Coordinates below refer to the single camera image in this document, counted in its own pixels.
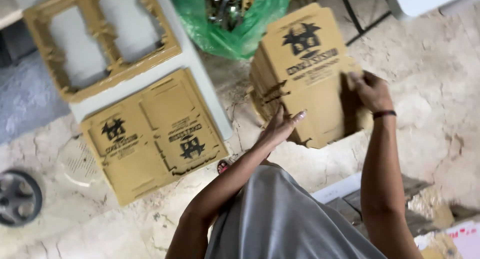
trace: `cartoon character logo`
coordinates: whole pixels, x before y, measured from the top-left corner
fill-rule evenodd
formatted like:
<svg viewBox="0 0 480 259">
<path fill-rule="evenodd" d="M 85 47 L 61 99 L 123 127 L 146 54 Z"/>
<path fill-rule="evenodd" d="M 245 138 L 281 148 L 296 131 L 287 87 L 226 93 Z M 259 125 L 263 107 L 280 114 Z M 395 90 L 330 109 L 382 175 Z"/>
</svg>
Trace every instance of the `cartoon character logo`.
<svg viewBox="0 0 480 259">
<path fill-rule="evenodd" d="M 102 134 L 106 134 L 106 137 L 113 142 L 118 143 L 125 139 L 125 128 L 122 126 L 125 121 L 121 118 L 114 118 L 111 122 L 105 122 L 105 125 L 102 128 Z"/>
<path fill-rule="evenodd" d="M 193 159 L 200 156 L 200 154 L 205 150 L 205 144 L 200 145 L 198 138 L 193 135 L 184 136 L 180 141 L 180 147 L 183 151 L 183 154 L 180 154 L 184 159 Z"/>
<path fill-rule="evenodd" d="M 319 38 L 314 33 L 319 29 L 321 28 L 315 26 L 314 23 L 301 23 L 300 28 L 297 29 L 291 27 L 288 34 L 283 36 L 285 40 L 282 46 L 291 44 L 294 55 L 306 51 L 307 53 L 301 56 L 300 59 L 308 59 L 318 52 L 318 50 L 310 51 L 310 48 L 321 45 Z"/>
</svg>

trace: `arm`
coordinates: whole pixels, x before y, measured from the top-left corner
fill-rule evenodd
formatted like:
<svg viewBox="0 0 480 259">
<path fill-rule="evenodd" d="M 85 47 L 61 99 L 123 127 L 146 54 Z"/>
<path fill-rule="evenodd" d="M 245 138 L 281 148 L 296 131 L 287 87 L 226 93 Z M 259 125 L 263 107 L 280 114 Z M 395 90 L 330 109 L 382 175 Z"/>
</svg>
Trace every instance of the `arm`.
<svg viewBox="0 0 480 259">
<path fill-rule="evenodd" d="M 362 102 L 373 113 L 393 110 L 385 80 L 369 72 L 364 76 L 350 76 Z M 360 193 L 363 222 L 372 244 L 388 259 L 422 259 L 405 219 L 405 195 L 393 115 L 374 121 Z"/>
<path fill-rule="evenodd" d="M 228 170 L 217 176 L 189 203 L 178 222 L 167 259 L 204 258 L 207 250 L 207 232 L 219 209 L 247 183 L 255 168 L 292 133 L 305 117 L 300 112 L 292 119 L 280 106 L 258 142 Z"/>
</svg>

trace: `hand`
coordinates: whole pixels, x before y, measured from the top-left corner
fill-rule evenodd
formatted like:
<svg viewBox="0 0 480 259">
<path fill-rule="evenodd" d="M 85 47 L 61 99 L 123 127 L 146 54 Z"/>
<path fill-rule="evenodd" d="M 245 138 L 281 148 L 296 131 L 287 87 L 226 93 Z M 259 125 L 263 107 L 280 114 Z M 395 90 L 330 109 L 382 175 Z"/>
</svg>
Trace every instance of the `hand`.
<svg viewBox="0 0 480 259">
<path fill-rule="evenodd" d="M 274 149 L 290 136 L 297 124 L 305 118 L 305 115 L 305 111 L 301 111 L 290 118 L 290 115 L 285 112 L 284 105 L 280 104 L 257 144 Z"/>
<path fill-rule="evenodd" d="M 372 113 L 393 110 L 392 97 L 384 79 L 367 71 L 363 71 L 363 75 L 355 72 L 349 72 L 348 75 L 355 83 L 360 100 Z"/>
</svg>

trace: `marble floor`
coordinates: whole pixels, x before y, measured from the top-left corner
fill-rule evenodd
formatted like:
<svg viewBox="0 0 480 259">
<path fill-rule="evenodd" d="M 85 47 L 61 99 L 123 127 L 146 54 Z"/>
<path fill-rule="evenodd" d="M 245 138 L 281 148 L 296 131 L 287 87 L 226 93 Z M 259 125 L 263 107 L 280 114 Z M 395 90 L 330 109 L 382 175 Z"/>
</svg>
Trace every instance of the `marble floor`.
<svg viewBox="0 0 480 259">
<path fill-rule="evenodd" d="M 352 0 L 362 24 L 373 0 Z M 331 7 L 345 40 L 356 32 L 340 0 Z M 393 17 L 349 48 L 364 69 L 385 78 L 398 113 L 402 172 L 434 183 L 445 201 L 480 208 L 480 6 L 443 17 L 433 11 L 409 22 Z M 375 16 L 387 9 L 378 5 Z M 201 54 L 217 94 L 233 122 L 225 144 L 231 154 L 249 149 L 261 122 L 245 96 L 250 64 Z M 0 258 L 163 258 L 189 201 L 217 176 L 215 165 L 119 208 L 105 182 L 89 188 L 68 181 L 57 164 L 59 149 L 78 134 L 72 115 L 0 145 L 0 171 L 22 168 L 39 182 L 44 206 L 22 228 L 0 227 Z M 309 192 L 362 169 L 371 131 L 322 149 L 285 142 L 270 160 Z"/>
</svg>

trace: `stack of cardboard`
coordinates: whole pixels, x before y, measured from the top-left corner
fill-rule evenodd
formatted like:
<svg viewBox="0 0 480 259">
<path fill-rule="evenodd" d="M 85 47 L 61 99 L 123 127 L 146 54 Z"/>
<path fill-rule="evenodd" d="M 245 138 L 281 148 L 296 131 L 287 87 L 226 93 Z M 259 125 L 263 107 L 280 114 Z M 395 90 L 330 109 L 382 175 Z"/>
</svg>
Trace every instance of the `stack of cardboard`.
<svg viewBox="0 0 480 259">
<path fill-rule="evenodd" d="M 269 24 L 250 72 L 257 112 L 269 120 L 279 103 L 293 115 L 306 110 L 290 140 L 317 149 L 371 126 L 344 76 L 362 69 L 346 52 L 332 11 L 316 3 Z"/>
<path fill-rule="evenodd" d="M 121 206 L 228 155 L 188 69 L 80 126 Z"/>
</svg>

